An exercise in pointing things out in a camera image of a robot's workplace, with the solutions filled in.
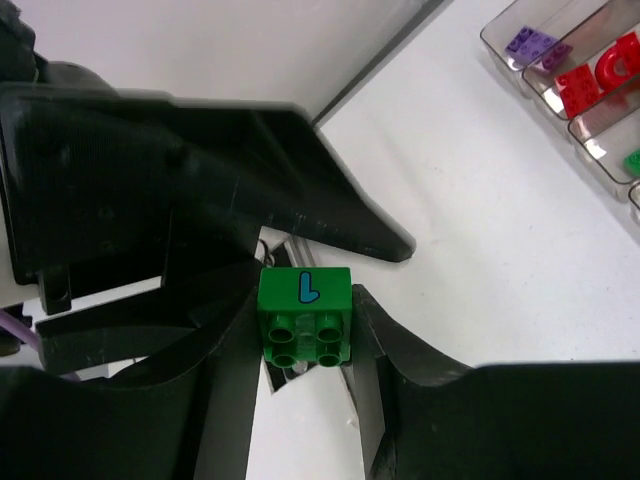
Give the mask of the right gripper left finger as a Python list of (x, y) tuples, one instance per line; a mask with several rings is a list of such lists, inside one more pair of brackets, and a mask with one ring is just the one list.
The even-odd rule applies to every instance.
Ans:
[(5, 479), (242, 479), (261, 363), (256, 297), (103, 381), (1, 371)]

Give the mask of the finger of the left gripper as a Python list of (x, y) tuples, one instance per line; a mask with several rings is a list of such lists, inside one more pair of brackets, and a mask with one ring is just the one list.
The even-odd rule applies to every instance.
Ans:
[(19, 259), (132, 250), (171, 211), (399, 263), (411, 237), (360, 194), (296, 108), (62, 89), (19, 93)]

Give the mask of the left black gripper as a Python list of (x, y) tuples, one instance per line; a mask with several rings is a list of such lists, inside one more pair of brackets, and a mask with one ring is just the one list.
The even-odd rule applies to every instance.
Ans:
[(36, 285), (49, 314), (149, 277), (174, 284), (39, 323), (46, 371), (150, 356), (199, 328), (227, 328), (262, 270), (245, 261), (259, 227), (238, 209), (256, 121), (249, 108), (122, 91), (87, 67), (50, 61), (20, 9), (2, 3), (12, 278)]

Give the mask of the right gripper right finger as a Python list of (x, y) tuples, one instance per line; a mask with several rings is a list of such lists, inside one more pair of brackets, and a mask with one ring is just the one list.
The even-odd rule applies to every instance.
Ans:
[(352, 380), (369, 479), (635, 479), (635, 362), (468, 367), (353, 289)]

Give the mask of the green lettered lego brick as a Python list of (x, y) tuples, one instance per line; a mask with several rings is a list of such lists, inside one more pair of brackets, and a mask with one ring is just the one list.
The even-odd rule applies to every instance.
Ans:
[(353, 292), (347, 267), (273, 267), (261, 272), (257, 315), (265, 360), (337, 367), (351, 358)]

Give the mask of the green square lego brick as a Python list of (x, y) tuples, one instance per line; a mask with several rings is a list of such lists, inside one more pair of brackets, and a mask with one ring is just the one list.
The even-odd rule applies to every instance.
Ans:
[(625, 171), (634, 178), (640, 177), (640, 150), (637, 149), (633, 153), (626, 156), (623, 160)]

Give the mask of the purple rounded lego brick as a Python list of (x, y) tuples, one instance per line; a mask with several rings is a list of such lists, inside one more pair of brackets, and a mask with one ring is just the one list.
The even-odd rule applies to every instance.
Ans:
[(505, 47), (505, 52), (521, 66), (527, 66), (549, 51), (558, 39), (528, 26), (522, 27)]

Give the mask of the red lego brick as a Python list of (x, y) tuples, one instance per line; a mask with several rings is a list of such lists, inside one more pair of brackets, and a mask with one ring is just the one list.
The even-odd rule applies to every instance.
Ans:
[(595, 75), (587, 64), (557, 76), (554, 82), (568, 119), (586, 111), (602, 97)]

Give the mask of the red round lego piece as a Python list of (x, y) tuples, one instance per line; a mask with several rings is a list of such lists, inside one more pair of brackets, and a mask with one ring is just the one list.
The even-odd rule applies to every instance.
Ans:
[(639, 38), (635, 31), (619, 37), (595, 66), (595, 78), (604, 93), (609, 93), (639, 74)]

